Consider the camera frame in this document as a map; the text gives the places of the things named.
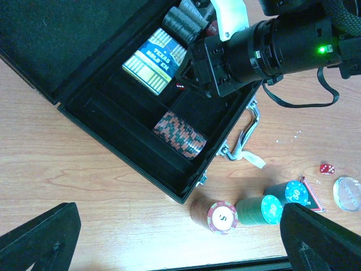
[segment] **wood grain surface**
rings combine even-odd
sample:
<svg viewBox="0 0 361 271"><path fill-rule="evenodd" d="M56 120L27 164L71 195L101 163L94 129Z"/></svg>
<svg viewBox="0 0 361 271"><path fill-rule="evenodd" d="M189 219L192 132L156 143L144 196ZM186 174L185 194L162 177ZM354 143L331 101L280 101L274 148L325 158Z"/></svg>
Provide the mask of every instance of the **wood grain surface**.
<svg viewBox="0 0 361 271"><path fill-rule="evenodd" d="M264 18L257 1L246 1L250 23ZM279 226L239 225L217 236L192 222L189 208L200 196L237 200L265 187L310 181L326 208L323 215L361 234L360 213L333 200L341 175L360 179L360 77L347 81L326 70L340 101L328 108L286 109L257 94L261 122L246 145L267 166L215 158L208 181L180 205L75 126L0 62L0 235L62 202L76 202L82 229L72 271L151 270L285 255ZM287 75L271 88L294 103L332 100L316 71ZM250 116L242 116L228 140L234 146ZM336 173L319 173L321 161Z"/></svg>

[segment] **green led light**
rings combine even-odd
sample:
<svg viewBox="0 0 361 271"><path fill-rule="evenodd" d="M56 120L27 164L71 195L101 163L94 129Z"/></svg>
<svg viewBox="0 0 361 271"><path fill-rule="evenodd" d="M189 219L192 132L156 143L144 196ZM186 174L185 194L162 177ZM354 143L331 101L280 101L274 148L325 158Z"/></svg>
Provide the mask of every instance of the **green led light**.
<svg viewBox="0 0 361 271"><path fill-rule="evenodd" d="M319 52L320 54L326 53L326 47L324 47L324 46L319 47L319 48L318 48L318 52Z"/></svg>

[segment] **dice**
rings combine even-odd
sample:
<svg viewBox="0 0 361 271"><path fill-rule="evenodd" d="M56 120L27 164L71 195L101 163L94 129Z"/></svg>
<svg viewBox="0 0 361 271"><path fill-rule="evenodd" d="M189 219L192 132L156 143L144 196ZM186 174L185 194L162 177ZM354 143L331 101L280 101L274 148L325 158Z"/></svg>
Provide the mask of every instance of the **dice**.
<svg viewBox="0 0 361 271"><path fill-rule="evenodd" d="M177 88L180 89L180 90L185 90L185 89L186 89L186 87L185 87L184 85L180 84L180 83L176 83L175 85L176 85Z"/></svg>
<svg viewBox="0 0 361 271"><path fill-rule="evenodd" d="M322 174L332 175L334 174L334 166L330 164L323 164L320 166L320 171Z"/></svg>
<svg viewBox="0 0 361 271"><path fill-rule="evenodd" d="M218 22L213 21L205 31L208 37L219 35Z"/></svg>

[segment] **black felt lining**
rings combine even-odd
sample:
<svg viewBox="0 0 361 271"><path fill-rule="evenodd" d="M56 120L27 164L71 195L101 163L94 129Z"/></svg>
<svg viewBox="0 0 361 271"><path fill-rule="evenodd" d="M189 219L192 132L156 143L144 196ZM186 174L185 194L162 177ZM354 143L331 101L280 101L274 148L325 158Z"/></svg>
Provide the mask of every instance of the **black felt lining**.
<svg viewBox="0 0 361 271"><path fill-rule="evenodd" d="M148 0L2 0L0 47L49 92Z"/></svg>

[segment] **poker chip case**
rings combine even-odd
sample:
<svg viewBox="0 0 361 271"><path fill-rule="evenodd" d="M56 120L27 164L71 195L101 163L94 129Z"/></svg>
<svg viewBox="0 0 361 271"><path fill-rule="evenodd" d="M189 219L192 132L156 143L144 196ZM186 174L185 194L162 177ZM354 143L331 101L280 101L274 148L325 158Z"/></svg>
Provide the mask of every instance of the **poker chip case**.
<svg viewBox="0 0 361 271"><path fill-rule="evenodd" d="M4 0L0 55L32 88L58 104L64 116L184 203L259 82L224 98L207 99L191 89L178 89L175 79L156 96L129 76L122 64L179 3ZM206 140L194 159L187 159L152 131L168 111Z"/></svg>

